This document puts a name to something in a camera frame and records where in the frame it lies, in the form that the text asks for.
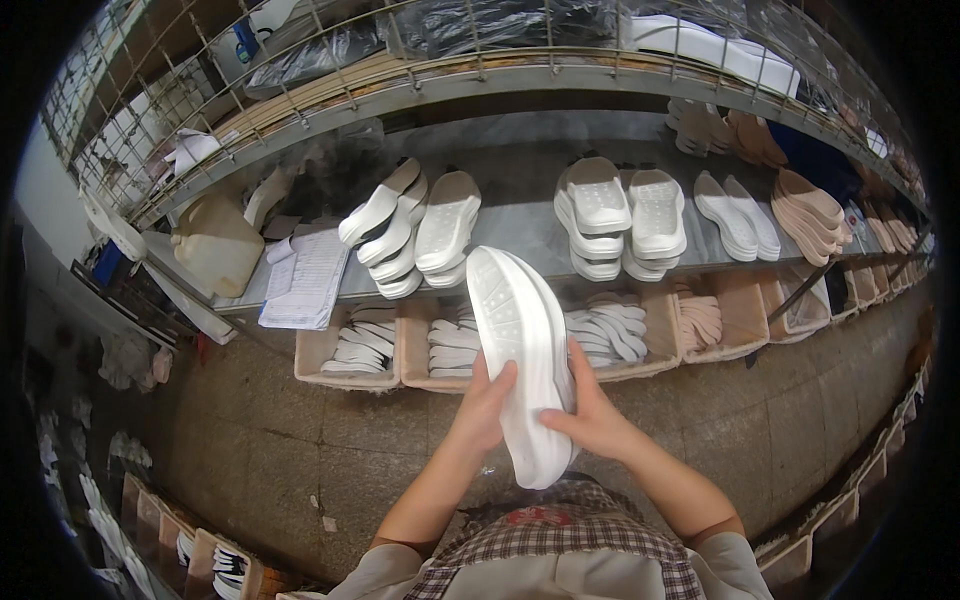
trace plaid apron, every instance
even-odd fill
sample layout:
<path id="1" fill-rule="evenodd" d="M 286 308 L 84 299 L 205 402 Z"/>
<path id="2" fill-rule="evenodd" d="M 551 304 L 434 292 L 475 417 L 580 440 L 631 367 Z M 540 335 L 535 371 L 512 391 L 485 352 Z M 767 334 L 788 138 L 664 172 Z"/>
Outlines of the plaid apron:
<path id="1" fill-rule="evenodd" d="M 470 519 L 463 531 L 423 571 L 404 600 L 443 597 L 457 571 L 470 564 L 589 550 L 613 550 L 657 561 L 666 600 L 703 600 L 684 547 L 646 525 L 629 499 L 581 477 L 585 479 L 562 479 L 537 492 L 537 506 L 506 512 L 504 506 L 488 505 L 467 511 Z"/>

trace white rubber sole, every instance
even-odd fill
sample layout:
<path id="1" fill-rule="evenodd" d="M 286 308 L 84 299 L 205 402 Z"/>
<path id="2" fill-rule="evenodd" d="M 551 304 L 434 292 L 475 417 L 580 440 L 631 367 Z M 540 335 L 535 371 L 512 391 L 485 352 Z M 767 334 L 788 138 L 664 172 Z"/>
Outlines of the white rubber sole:
<path id="1" fill-rule="evenodd" d="M 634 256 L 644 259 L 679 256 L 686 250 L 684 191 L 660 169 L 637 171 L 630 181 L 634 213 Z"/>
<path id="2" fill-rule="evenodd" d="M 622 33 L 623 47 L 631 50 L 654 50 L 695 59 L 717 68 L 723 64 L 724 71 L 747 83 L 759 81 L 762 87 L 770 88 L 791 98 L 797 97 L 800 73 L 786 60 L 759 44 L 747 40 L 731 40 L 724 49 L 725 39 L 696 23 L 678 19 L 667 14 L 635 16 Z"/>
<path id="3" fill-rule="evenodd" d="M 627 197 L 616 166 L 603 158 L 581 158 L 566 171 L 566 193 L 573 200 L 573 213 L 582 233 L 603 235 L 630 228 Z"/>
<path id="4" fill-rule="evenodd" d="M 390 260 L 383 260 L 370 267 L 370 276 L 374 281 L 385 283 L 409 272 L 414 268 L 414 243 L 416 234 L 410 236 L 400 253 Z"/>
<path id="5" fill-rule="evenodd" d="M 557 181 L 557 189 L 553 196 L 553 210 L 557 214 L 557 220 L 566 229 L 570 238 L 570 248 L 583 258 L 608 260 L 617 258 L 623 252 L 622 235 L 586 238 L 577 229 L 573 200 L 566 193 L 566 171 Z"/>
<path id="6" fill-rule="evenodd" d="M 394 172 L 376 186 L 370 198 L 357 206 L 340 222 L 340 241 L 353 248 L 364 236 L 383 224 L 396 211 L 396 201 L 420 174 L 420 163 L 407 158 Z"/>
<path id="7" fill-rule="evenodd" d="M 440 271 L 430 275 L 424 275 L 426 284 L 438 290 L 459 285 L 467 278 L 467 261 L 462 260 L 448 271 Z"/>
<path id="8" fill-rule="evenodd" d="M 771 262 L 780 259 L 780 238 L 774 224 L 770 222 L 750 195 L 733 175 L 727 175 L 723 181 L 723 189 L 730 197 L 731 205 L 744 216 L 747 223 L 754 230 L 756 237 L 756 257 Z"/>
<path id="9" fill-rule="evenodd" d="M 470 175 L 454 171 L 440 177 L 417 233 L 417 268 L 431 273 L 452 264 L 470 241 L 479 208 L 480 190 Z"/>
<path id="10" fill-rule="evenodd" d="M 410 275 L 403 279 L 390 281 L 389 283 L 380 283 L 378 281 L 374 283 L 376 283 L 376 289 L 380 292 L 380 296 L 383 296 L 387 300 L 396 300 L 397 298 L 403 298 L 404 296 L 413 294 L 422 282 L 423 274 L 414 269 L 410 272 Z"/>
<path id="11" fill-rule="evenodd" d="M 396 207 L 407 213 L 411 227 L 416 227 L 426 214 L 427 187 L 426 175 L 420 173 L 414 184 L 396 199 Z"/>
<path id="12" fill-rule="evenodd" d="M 517 364 L 516 385 L 500 413 L 516 482 L 543 490 L 564 474 L 574 453 L 566 435 L 539 422 L 542 409 L 565 410 L 573 401 L 562 397 L 554 373 L 553 338 L 558 327 L 565 342 L 563 314 L 559 322 L 551 318 L 538 284 L 520 267 L 519 259 L 503 251 L 484 246 L 474 250 L 467 257 L 467 286 L 491 379 L 508 360 Z"/>
<path id="13" fill-rule="evenodd" d="M 573 270 L 590 281 L 612 281 L 620 275 L 620 258 L 591 263 L 570 248 L 570 263 Z"/>
<path id="14" fill-rule="evenodd" d="M 381 262 L 387 256 L 401 251 L 412 234 L 410 217 L 402 210 L 395 210 L 387 230 L 380 237 L 357 249 L 357 260 L 360 261 L 360 264 L 369 268 Z"/>
<path id="15" fill-rule="evenodd" d="M 720 242 L 734 260 L 756 260 L 757 241 L 754 229 L 736 210 L 720 184 L 703 171 L 693 184 L 694 202 L 701 214 L 720 227 Z"/>

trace red logo on apron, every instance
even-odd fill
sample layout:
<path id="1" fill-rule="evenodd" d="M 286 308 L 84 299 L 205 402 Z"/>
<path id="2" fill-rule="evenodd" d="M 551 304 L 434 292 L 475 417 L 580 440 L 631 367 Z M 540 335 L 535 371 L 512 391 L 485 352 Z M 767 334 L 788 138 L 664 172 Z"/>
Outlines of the red logo on apron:
<path id="1" fill-rule="evenodd" d="M 517 509 L 508 514 L 507 520 L 511 525 L 543 521 L 551 525 L 563 527 L 564 525 L 570 524 L 570 515 L 563 511 L 547 509 L 542 506 L 528 506 L 525 509 Z"/>

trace hand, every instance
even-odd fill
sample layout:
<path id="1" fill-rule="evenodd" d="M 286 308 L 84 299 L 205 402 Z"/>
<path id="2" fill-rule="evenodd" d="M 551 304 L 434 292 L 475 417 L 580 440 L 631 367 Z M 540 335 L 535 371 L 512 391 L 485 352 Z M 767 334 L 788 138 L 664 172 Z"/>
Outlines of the hand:
<path id="1" fill-rule="evenodd" d="M 570 371 L 576 380 L 577 414 L 548 408 L 540 411 L 540 423 L 565 433 L 577 445 L 594 454 L 622 462 L 630 452 L 632 441 L 642 434 L 616 410 L 600 389 L 580 344 L 570 337 L 567 346 Z"/>
<path id="2" fill-rule="evenodd" d="M 457 416 L 446 439 L 463 449 L 478 450 L 486 456 L 503 440 L 500 410 L 503 400 L 516 384 L 516 363 L 507 361 L 500 375 L 491 383 L 483 350 L 473 361 L 473 379 L 467 388 Z"/>

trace paper document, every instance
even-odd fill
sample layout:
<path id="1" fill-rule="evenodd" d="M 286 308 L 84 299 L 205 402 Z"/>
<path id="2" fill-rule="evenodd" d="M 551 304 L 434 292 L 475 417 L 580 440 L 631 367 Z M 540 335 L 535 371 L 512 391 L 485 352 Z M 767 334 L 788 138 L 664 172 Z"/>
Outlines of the paper document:
<path id="1" fill-rule="evenodd" d="M 335 224 L 297 226 L 292 238 L 270 252 L 267 301 L 257 322 L 264 327 L 326 329 L 349 254 Z"/>

